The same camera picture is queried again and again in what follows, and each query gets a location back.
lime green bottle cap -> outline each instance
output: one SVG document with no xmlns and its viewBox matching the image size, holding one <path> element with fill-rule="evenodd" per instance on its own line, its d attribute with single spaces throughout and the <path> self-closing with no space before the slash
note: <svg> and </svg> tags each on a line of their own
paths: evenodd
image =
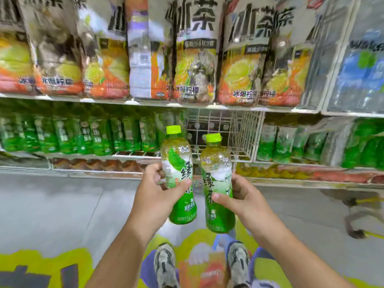
<svg viewBox="0 0 384 288">
<path fill-rule="evenodd" d="M 181 133 L 180 125 L 167 126 L 167 134 L 178 134 Z"/>
<path fill-rule="evenodd" d="M 221 141 L 221 134 L 220 133 L 211 133 L 207 134 L 205 136 L 207 142 L 220 142 Z"/>
</svg>

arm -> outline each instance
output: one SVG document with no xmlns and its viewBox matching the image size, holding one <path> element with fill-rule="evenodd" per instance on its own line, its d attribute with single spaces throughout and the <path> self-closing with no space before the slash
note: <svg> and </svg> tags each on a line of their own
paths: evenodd
<svg viewBox="0 0 384 288">
<path fill-rule="evenodd" d="M 149 241 L 166 222 L 173 205 L 192 182 L 160 187 L 161 163 L 146 168 L 137 188 L 133 207 L 121 232 L 105 252 L 86 288 L 131 288 L 137 286 L 141 262 Z"/>
<path fill-rule="evenodd" d="M 285 227 L 256 187 L 237 174 L 233 174 L 232 182 L 237 199 L 218 193 L 212 199 L 238 215 L 256 242 L 280 264 L 294 288 L 354 287 Z"/>
</svg>

fingernail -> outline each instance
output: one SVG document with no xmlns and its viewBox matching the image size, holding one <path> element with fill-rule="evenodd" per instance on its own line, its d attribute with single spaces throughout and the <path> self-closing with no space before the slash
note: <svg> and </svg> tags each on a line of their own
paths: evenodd
<svg viewBox="0 0 384 288">
<path fill-rule="evenodd" d="M 218 199 L 218 193 L 212 193 L 212 200 L 216 201 Z"/>
</svg>

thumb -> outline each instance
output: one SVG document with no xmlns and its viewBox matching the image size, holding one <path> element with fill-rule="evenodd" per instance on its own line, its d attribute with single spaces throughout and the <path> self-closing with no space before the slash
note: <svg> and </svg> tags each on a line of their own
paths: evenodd
<svg viewBox="0 0 384 288">
<path fill-rule="evenodd" d="M 223 205 L 225 208 L 228 208 L 232 212 L 238 214 L 241 209 L 241 200 L 230 198 L 226 194 L 213 193 L 212 200 L 220 205 Z"/>
<path fill-rule="evenodd" d="M 186 179 L 178 183 L 176 187 L 166 190 L 164 193 L 167 200 L 175 204 L 191 186 L 192 180 Z"/>
</svg>

sneaker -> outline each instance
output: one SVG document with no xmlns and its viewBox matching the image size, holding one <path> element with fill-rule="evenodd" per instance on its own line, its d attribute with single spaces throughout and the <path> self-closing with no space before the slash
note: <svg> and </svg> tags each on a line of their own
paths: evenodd
<svg viewBox="0 0 384 288">
<path fill-rule="evenodd" d="M 249 255 L 242 242 L 231 242 L 227 251 L 231 280 L 235 287 L 250 287 Z"/>
<path fill-rule="evenodd" d="M 153 264 L 159 288 L 180 287 L 176 277 L 176 255 L 168 243 L 157 247 Z"/>
</svg>

